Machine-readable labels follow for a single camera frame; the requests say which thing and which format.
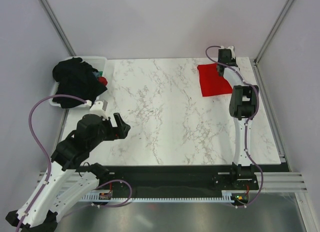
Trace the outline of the red t shirt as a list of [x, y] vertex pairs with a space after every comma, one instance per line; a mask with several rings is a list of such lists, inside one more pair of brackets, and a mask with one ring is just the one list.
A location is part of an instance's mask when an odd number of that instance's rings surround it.
[[217, 63], [198, 65], [199, 84], [203, 97], [232, 94], [232, 87], [223, 77], [219, 76]]

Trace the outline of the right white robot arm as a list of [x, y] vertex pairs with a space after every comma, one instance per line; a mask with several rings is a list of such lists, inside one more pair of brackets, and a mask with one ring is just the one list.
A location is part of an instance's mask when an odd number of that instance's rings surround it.
[[232, 87], [229, 114], [235, 125], [233, 163], [237, 166], [250, 166], [251, 129], [253, 118], [259, 109], [259, 87], [248, 83], [240, 73], [232, 46], [218, 50], [217, 71]]

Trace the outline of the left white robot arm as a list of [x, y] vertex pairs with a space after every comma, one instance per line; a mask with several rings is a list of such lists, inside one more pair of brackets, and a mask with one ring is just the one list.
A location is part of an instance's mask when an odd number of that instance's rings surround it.
[[20, 209], [8, 212], [5, 217], [16, 231], [53, 232], [66, 212], [85, 194], [109, 185], [109, 170], [94, 163], [73, 186], [58, 194], [100, 143], [127, 137], [130, 125], [123, 121], [119, 113], [113, 116], [116, 126], [108, 117], [87, 114], [78, 121], [76, 129], [57, 144], [44, 176], [30, 198]]

